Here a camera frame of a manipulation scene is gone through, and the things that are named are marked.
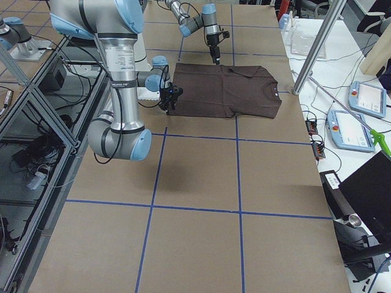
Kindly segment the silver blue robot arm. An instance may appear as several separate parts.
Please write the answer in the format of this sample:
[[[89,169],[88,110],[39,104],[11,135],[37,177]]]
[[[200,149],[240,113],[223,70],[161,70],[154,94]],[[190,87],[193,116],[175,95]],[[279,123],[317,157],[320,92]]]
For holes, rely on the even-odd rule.
[[[174,107],[183,90],[171,83],[163,56],[150,71],[136,70],[134,44],[144,28],[139,1],[52,1],[50,15],[61,34],[95,41],[109,77],[111,100],[88,128],[91,149],[107,159],[145,159],[152,134],[139,118],[137,88],[158,91],[163,110]]]
[[[184,38],[190,36],[199,29],[203,29],[204,41],[210,51],[210,56],[214,64],[220,64],[221,52],[219,44],[230,37],[229,31],[225,31],[217,23],[217,14],[215,4],[205,4],[202,7],[202,12],[188,2],[181,1],[156,1],[157,5],[164,9],[171,11],[176,17],[180,32]],[[191,17],[182,6],[188,5],[192,7],[197,15]]]

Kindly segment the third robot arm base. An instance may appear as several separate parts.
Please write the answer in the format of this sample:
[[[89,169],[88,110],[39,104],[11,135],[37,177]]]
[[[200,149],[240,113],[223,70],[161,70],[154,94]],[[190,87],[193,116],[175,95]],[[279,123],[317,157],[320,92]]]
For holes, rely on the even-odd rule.
[[[51,50],[51,42],[36,40],[18,17],[1,18],[1,46],[13,59],[37,62]]]

